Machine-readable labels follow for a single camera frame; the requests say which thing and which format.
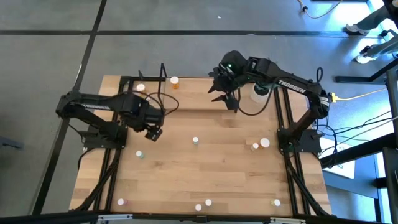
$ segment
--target white bottle cap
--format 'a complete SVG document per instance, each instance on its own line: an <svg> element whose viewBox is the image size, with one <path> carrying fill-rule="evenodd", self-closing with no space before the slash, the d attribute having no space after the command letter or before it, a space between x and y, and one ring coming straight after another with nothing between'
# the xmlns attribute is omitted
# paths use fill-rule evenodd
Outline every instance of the white bottle cap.
<svg viewBox="0 0 398 224"><path fill-rule="evenodd" d="M178 77L171 77L171 78L170 78L170 82L171 82L172 84L177 84L177 83L178 83Z"/></svg>
<svg viewBox="0 0 398 224"><path fill-rule="evenodd" d="M200 204L195 205L195 210L199 212L201 210L201 205Z"/></svg>
<svg viewBox="0 0 398 224"><path fill-rule="evenodd" d="M280 206L280 200L275 199L275 200L274 200L274 205L275 205L275 206Z"/></svg>
<svg viewBox="0 0 398 224"><path fill-rule="evenodd" d="M210 206L210 205L211 205L211 200L210 200L210 199L206 199L205 204L206 204L207 206Z"/></svg>
<svg viewBox="0 0 398 224"><path fill-rule="evenodd" d="M124 205L124 199L123 198L118 200L118 205Z"/></svg>
<svg viewBox="0 0 398 224"><path fill-rule="evenodd" d="M260 140L260 145L261 145L262 147L269 147L269 140L268 140L267 138L262 138L262 139Z"/></svg>
<svg viewBox="0 0 398 224"><path fill-rule="evenodd" d="M145 90L145 85L144 84L138 84L136 89L137 89L137 91L144 91Z"/></svg>

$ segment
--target small white object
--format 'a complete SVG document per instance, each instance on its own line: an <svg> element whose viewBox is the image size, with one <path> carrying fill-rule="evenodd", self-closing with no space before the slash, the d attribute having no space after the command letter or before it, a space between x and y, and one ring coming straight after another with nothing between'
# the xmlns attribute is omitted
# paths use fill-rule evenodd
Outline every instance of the small white object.
<svg viewBox="0 0 398 224"><path fill-rule="evenodd" d="M177 84L177 83L178 83L178 77L171 77L171 78L170 78L170 82L171 82L172 84Z"/></svg>
<svg viewBox="0 0 398 224"><path fill-rule="evenodd" d="M254 151L254 150L256 150L256 149L259 149L259 145L258 145L257 143L254 143L254 144L251 146L251 150Z"/></svg>
<svg viewBox="0 0 398 224"><path fill-rule="evenodd" d="M206 202L205 202L205 204L206 204L207 206L210 206L210 205L212 204L212 202L211 202L211 200L210 200L210 199L206 199Z"/></svg>
<svg viewBox="0 0 398 224"><path fill-rule="evenodd" d="M201 205L200 205L200 204L195 205L195 210L198 211L198 212L200 212L200 210L201 210Z"/></svg>
<svg viewBox="0 0 398 224"><path fill-rule="evenodd" d="M198 144L199 143L199 138L198 137L193 137L192 141L193 141L193 144Z"/></svg>
<svg viewBox="0 0 398 224"><path fill-rule="evenodd" d="M145 85L144 84L138 84L137 85L137 91L145 91Z"/></svg>
<svg viewBox="0 0 398 224"><path fill-rule="evenodd" d="M118 200L118 205L125 205L127 203L126 200L124 200L123 198Z"/></svg>
<svg viewBox="0 0 398 224"><path fill-rule="evenodd" d="M252 99L252 101L254 101L256 103L264 103L268 98L269 92L268 92L268 94L266 94L264 96L258 95L256 93L256 91L254 90L255 86L256 86L256 84L253 84L253 89L251 90L251 93L250 93L250 99Z"/></svg>
<svg viewBox="0 0 398 224"><path fill-rule="evenodd" d="M280 200L278 200L278 199L272 200L271 201L271 205L279 207L280 206Z"/></svg>
<svg viewBox="0 0 398 224"><path fill-rule="evenodd" d="M262 138L260 140L261 147L269 147L269 140L267 138Z"/></svg>
<svg viewBox="0 0 398 224"><path fill-rule="evenodd" d="M141 151L137 151L136 156L140 157L141 159L144 158L144 154Z"/></svg>

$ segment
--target shoe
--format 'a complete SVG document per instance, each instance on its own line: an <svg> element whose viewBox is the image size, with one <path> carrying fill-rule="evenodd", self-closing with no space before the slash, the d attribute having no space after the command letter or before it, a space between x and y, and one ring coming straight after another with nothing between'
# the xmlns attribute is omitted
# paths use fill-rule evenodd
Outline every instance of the shoe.
<svg viewBox="0 0 398 224"><path fill-rule="evenodd" d="M355 61L361 64L368 63L370 61L376 60L377 58L368 57L367 53L360 54L355 57Z"/></svg>
<svg viewBox="0 0 398 224"><path fill-rule="evenodd" d="M362 35L367 35L370 32L370 30L362 30L362 29L358 28L358 26L356 24L354 24L354 25L347 24L346 29L348 29L351 32L359 32Z"/></svg>

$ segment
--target orange cup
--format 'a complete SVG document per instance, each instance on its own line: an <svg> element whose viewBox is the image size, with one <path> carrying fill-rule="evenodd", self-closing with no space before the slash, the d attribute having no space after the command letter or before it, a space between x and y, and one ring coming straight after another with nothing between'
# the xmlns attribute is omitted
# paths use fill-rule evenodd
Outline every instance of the orange cup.
<svg viewBox="0 0 398 224"><path fill-rule="evenodd" d="M171 77L170 82L172 83L172 88L173 89L178 89L180 88L180 84L178 83L178 77Z"/></svg>

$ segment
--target black table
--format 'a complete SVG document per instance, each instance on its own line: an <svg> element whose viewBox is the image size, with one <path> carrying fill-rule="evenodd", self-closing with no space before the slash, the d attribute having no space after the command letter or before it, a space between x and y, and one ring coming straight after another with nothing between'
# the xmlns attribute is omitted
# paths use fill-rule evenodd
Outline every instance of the black table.
<svg viewBox="0 0 398 224"><path fill-rule="evenodd" d="M391 19L394 21L396 27L398 27L398 9L391 6L392 0L383 0L383 3L387 7L388 13ZM387 35L386 31L383 31L382 36ZM362 84L379 84L384 85L386 83L386 72L393 69L398 65L398 58L395 58L388 65L377 71L370 77L352 77L352 76L336 76L335 81L337 83L362 83Z"/></svg>
<svg viewBox="0 0 398 224"><path fill-rule="evenodd" d="M391 106L392 117L398 116L398 78L397 71L390 70L387 72L386 84L388 89L388 95ZM355 147L351 147L344 151L338 152L335 157L333 155L326 156L321 159L322 168L328 166L328 162L331 159L335 159L335 165L342 164L344 162L349 162L353 160L359 161L360 159L365 159L369 155L374 155L376 153L382 152L384 158L384 169L386 171L386 177L375 178L374 180L369 180L365 183L365 186L359 186L358 183L354 181L350 182L347 180L345 185L350 185L349 191L355 192L358 189L363 190L363 188L371 188L374 186L376 189L387 188L389 205L391 211L391 220L393 223L398 223L398 119L393 120L394 132L387 134L385 136L379 137L372 141L360 144ZM381 219L381 206L376 205L376 218L379 222Z"/></svg>

